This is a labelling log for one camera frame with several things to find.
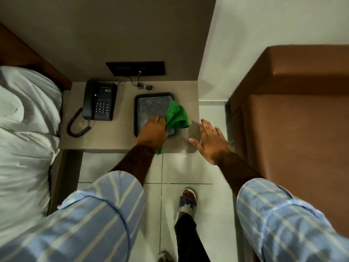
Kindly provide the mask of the person's left hand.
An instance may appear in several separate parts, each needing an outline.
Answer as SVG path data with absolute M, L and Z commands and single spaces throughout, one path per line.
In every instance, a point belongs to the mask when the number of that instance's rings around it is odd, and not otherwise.
M 150 118 L 140 130 L 136 145 L 147 146 L 157 153 L 168 138 L 165 126 L 166 117 L 155 116 Z

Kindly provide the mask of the person's right hand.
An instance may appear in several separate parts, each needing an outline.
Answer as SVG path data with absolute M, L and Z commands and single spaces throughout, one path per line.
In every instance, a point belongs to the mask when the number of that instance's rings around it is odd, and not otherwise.
M 218 127 L 213 127 L 209 120 L 201 119 L 198 125 L 200 142 L 203 150 L 198 150 L 201 156 L 210 164 L 217 166 L 220 155 L 224 152 L 233 152 L 228 141 Z

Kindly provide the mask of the green cleaning cloth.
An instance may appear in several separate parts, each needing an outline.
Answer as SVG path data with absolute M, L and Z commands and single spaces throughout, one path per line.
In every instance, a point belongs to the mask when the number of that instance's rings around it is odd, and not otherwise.
M 189 128 L 190 123 L 185 109 L 171 99 L 165 115 L 159 115 L 165 117 L 165 130 L 168 132 L 168 137 L 175 135 L 177 130 Z

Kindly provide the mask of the person's right forearm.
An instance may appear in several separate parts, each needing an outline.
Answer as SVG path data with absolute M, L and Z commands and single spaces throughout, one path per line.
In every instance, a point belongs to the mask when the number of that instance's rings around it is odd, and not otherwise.
M 263 178 L 248 163 L 234 152 L 224 152 L 217 161 L 217 166 L 221 170 L 233 194 L 238 196 L 242 186 L 255 178 Z

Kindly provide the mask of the person's left forearm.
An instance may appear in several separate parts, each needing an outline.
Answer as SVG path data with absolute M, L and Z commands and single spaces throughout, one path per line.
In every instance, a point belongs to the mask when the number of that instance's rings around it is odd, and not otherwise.
M 144 186 L 147 174 L 157 150 L 149 145 L 135 145 L 124 158 L 111 169 L 127 172 L 134 176 Z

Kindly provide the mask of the black rectangular tray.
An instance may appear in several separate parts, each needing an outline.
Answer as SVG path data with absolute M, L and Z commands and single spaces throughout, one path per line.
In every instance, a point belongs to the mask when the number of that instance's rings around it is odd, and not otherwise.
M 134 98 L 133 133 L 137 137 L 142 127 L 154 116 L 166 117 L 171 104 L 175 103 L 171 92 L 140 94 Z

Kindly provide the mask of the grey bedside table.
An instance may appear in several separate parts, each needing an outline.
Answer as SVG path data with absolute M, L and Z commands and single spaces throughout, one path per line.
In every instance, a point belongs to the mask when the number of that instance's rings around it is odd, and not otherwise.
M 153 81 L 152 91 L 138 90 L 130 82 L 120 83 L 117 89 L 113 120 L 92 121 L 91 130 L 84 136 L 73 138 L 66 132 L 67 124 L 82 106 L 85 82 L 74 82 L 71 90 L 63 91 L 61 109 L 60 142 L 61 153 L 51 170 L 51 202 L 48 214 L 52 214 L 63 200 L 76 190 L 84 152 L 122 153 L 135 144 L 134 98 L 146 93 L 173 93 L 186 111 L 190 127 L 179 130 L 167 139 L 163 153 L 194 153 L 196 149 L 189 143 L 190 137 L 198 133 L 198 82 L 197 81 Z

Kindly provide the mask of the black desk telephone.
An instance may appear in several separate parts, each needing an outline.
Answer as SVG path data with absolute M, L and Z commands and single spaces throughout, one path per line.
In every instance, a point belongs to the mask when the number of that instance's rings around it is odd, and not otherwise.
M 112 82 L 88 80 L 82 105 L 85 120 L 112 121 L 117 85 Z

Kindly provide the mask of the white and blue sandal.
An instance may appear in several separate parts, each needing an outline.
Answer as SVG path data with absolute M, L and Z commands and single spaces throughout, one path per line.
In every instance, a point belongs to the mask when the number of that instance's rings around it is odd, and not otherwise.
M 184 192 L 190 193 L 190 198 L 184 195 Z M 195 218 L 196 208 L 198 204 L 198 199 L 195 190 L 192 188 L 185 188 L 179 198 L 177 217 L 175 219 L 174 225 L 177 224 L 178 220 L 183 215 L 189 215 L 193 220 Z
M 163 250 L 159 252 L 157 262 L 175 262 L 175 260 L 168 251 Z

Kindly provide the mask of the black trouser leg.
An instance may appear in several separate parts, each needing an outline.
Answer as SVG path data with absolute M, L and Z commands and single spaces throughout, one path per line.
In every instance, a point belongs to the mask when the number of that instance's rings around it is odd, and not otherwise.
M 175 226 L 178 262 L 210 262 L 196 230 L 192 216 L 183 213 Z

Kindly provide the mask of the brown leather sofa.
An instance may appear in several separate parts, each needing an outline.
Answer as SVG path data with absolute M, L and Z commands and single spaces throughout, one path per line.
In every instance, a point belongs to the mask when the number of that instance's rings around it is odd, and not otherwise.
M 349 45 L 277 45 L 229 98 L 238 155 L 349 238 Z

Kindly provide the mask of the light blue striped shirt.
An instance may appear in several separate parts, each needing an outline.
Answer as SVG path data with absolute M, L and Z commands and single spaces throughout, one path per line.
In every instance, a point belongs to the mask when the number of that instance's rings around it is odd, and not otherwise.
M 109 172 L 0 246 L 0 262 L 126 262 L 145 202 L 134 176 Z M 349 262 L 349 239 L 336 233 L 321 211 L 273 182 L 255 178 L 245 183 L 236 207 L 261 261 Z

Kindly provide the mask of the white pillow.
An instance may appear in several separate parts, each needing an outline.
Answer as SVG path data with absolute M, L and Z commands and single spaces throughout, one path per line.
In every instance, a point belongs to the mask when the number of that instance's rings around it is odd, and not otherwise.
M 49 78 L 29 69 L 0 66 L 0 127 L 56 136 L 62 93 Z

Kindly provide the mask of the brown wooden headboard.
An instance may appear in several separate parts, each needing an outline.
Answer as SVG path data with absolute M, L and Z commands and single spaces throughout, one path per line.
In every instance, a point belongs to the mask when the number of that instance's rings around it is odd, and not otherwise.
M 51 79 L 62 91 L 72 88 L 72 81 L 2 23 L 0 23 L 0 65 L 34 70 Z

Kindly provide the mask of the white bed linen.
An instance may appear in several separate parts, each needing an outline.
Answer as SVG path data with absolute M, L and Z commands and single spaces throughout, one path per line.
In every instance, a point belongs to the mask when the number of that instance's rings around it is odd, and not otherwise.
M 42 221 L 59 138 L 0 128 L 0 246 Z

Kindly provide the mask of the black wall socket panel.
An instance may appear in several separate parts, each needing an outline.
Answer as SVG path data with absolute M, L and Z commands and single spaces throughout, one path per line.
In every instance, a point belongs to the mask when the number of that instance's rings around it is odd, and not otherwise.
M 164 76 L 164 61 L 106 62 L 111 73 L 116 76 Z

